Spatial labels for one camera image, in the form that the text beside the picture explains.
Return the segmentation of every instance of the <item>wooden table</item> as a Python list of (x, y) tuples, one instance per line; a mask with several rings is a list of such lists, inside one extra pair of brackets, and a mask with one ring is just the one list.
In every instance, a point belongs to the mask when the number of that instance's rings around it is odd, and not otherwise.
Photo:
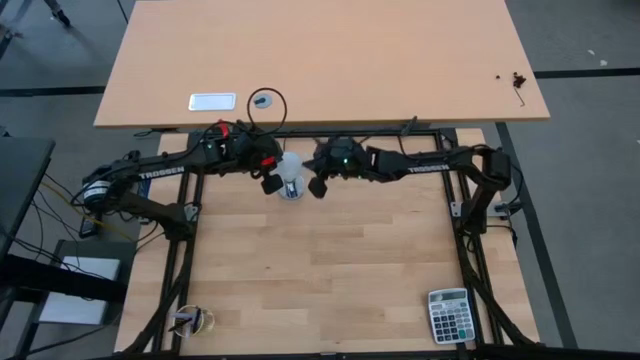
[[(481, 130), (457, 132), (461, 145), (484, 143)], [(159, 152), (183, 150), (186, 139), (164, 135)], [(404, 142), (407, 152), (435, 150), (432, 137)], [(367, 144), (398, 147), (395, 137)], [(286, 143), (303, 158), (314, 147), (311, 139)], [(174, 202), (179, 182), (177, 176), (154, 180), (150, 197)], [(433, 342), (424, 306), (429, 291), (462, 286), (442, 177), (332, 180), (328, 186), (323, 200), (307, 193), (285, 201), (265, 196), (247, 174), (206, 179), (187, 303), (212, 310), (216, 326), (183, 342), (182, 354), (454, 348)], [(509, 231), (489, 228), (482, 241), (498, 303), (526, 336), (538, 339)], [(154, 312), (168, 247), (160, 238), (137, 255), (116, 350), (129, 345)]]
[[(263, 86), (296, 125), (549, 118), (504, 0), (173, 0), (136, 2), (95, 125), (246, 121)], [(194, 93), (235, 93), (235, 109), (191, 112)]]

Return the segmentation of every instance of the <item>calculator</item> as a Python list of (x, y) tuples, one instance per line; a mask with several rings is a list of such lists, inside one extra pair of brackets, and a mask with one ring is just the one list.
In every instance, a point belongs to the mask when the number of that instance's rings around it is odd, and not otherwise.
[(429, 315), (436, 344), (456, 344), (476, 337), (467, 289), (454, 288), (430, 292)]

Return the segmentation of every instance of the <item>calculator display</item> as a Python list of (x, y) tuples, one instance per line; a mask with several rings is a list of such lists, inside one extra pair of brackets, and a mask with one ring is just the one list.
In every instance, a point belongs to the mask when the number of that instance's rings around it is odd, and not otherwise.
[(464, 291), (454, 291), (431, 295), (431, 301), (446, 301), (454, 299), (464, 299)]

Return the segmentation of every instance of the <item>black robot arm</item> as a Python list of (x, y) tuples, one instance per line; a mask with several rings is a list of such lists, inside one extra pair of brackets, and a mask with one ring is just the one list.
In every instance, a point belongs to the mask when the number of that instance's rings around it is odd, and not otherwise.
[[(473, 157), (482, 158), (482, 169)], [(454, 149), (417, 154), (367, 147), (352, 138), (332, 138), (318, 143), (313, 160), (304, 163), (316, 177), (309, 182), (309, 190), (323, 198), (328, 178), (359, 178), (381, 183), (397, 181), (411, 174), (425, 174), (457, 170), (478, 185), (472, 198), (462, 204), (459, 227), (469, 233), (486, 232), (486, 211), (496, 192), (511, 184), (509, 156), (486, 145), (461, 146)]]
[(168, 240), (185, 240), (195, 233), (199, 204), (159, 204), (132, 192), (135, 183), (182, 173), (249, 172), (254, 179), (262, 178), (265, 194), (282, 187), (280, 177), (269, 174), (282, 156), (273, 137), (248, 131), (230, 136), (226, 124), (216, 126), (213, 134), (206, 131), (188, 150), (146, 158), (132, 151), (122, 160), (100, 166), (83, 179), (84, 206), (96, 213), (125, 211), (157, 221)]

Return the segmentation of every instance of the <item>white sticker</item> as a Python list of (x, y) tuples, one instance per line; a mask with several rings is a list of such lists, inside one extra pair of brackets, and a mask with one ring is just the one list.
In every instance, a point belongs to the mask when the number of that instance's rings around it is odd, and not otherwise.
[(229, 111), (236, 107), (235, 93), (191, 94), (191, 111)]
[(86, 190), (84, 191), (83, 196), (86, 199), (96, 194), (106, 194), (109, 186), (111, 186), (111, 183), (109, 181), (94, 181), (93, 183), (85, 185)]

